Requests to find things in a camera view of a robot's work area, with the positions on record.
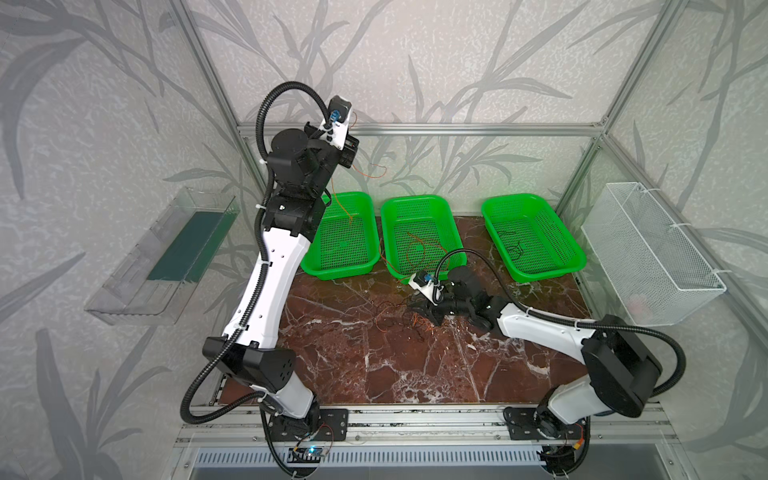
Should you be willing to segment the clear acrylic wall tray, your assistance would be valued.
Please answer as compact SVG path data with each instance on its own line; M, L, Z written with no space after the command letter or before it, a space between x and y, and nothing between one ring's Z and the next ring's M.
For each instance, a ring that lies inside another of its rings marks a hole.
M239 213L233 194L182 188L85 311L110 326L175 324Z

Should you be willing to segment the right green plastic basket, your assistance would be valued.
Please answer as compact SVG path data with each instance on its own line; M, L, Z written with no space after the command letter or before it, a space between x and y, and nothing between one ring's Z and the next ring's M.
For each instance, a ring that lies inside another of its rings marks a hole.
M558 278L585 268L586 254L542 197L524 193L489 198L481 213L516 282Z

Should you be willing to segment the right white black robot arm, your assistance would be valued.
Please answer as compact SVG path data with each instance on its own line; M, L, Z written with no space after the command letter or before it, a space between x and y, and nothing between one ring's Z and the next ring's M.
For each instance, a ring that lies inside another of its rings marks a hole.
M508 294L491 295L466 266L450 270L444 281L420 270L408 284L417 293L410 308L435 326L448 316L463 316L484 332L532 342L585 367L585 375L552 388L526 415L546 438L596 414L637 418L648 400L671 390L686 372L682 346L663 332L612 315L576 319L526 306Z

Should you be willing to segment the middle green plastic basket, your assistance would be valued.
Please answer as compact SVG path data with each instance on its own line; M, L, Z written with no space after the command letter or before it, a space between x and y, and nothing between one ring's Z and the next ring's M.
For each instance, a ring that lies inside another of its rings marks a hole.
M401 283L406 284L419 270L434 272L449 253L439 272L447 272L467 264L467 255L460 250L463 243L449 203L436 195L417 195L385 201L380 210L382 235L387 268Z

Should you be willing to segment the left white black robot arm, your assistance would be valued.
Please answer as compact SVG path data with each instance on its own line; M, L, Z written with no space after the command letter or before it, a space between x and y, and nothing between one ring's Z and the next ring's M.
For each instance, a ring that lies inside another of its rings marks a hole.
M351 167L359 141L347 127L329 122L279 132L263 150L268 190L257 206L254 230L258 257L240 303L222 335L206 339L208 363L180 405L181 419L198 425L249 400L287 424L314 431L320 422L315 394L294 371L296 354L278 347L279 325L296 271L314 240L331 196L328 184L339 166ZM202 382L219 369L250 393L209 414L191 410Z

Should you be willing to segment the green plastic basket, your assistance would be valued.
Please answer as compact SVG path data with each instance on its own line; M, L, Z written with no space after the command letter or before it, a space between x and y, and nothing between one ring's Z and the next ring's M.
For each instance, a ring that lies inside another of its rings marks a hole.
M436 195L417 195L385 201L380 210L382 235L387 268L401 283L406 284L419 270L434 272L449 253L439 272L447 272L467 264L467 255L460 250L463 243L449 203Z
M558 278L585 268L586 254L542 197L524 193L489 198L481 213L516 282Z
M371 197L364 192L345 192L333 196L301 268L320 280L336 280L368 274L379 259Z

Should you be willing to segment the left green plastic basket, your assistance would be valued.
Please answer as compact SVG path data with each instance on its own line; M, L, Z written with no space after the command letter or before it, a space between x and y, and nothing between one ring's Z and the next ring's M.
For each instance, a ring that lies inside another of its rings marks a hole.
M364 192L345 192L333 196L301 268L320 280L336 280L368 274L379 259L371 197Z

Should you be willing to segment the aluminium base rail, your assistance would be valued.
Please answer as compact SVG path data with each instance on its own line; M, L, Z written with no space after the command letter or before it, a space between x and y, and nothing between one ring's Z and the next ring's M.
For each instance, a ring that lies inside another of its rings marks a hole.
M345 405L344 420L324 421L319 439L334 447L417 445L543 445L550 440L532 428L508 427L503 404ZM591 420L591 443L663 444L680 442L663 407L652 403L638 418L619 415ZM184 425L175 447L264 446L255 407L239 407L203 425Z

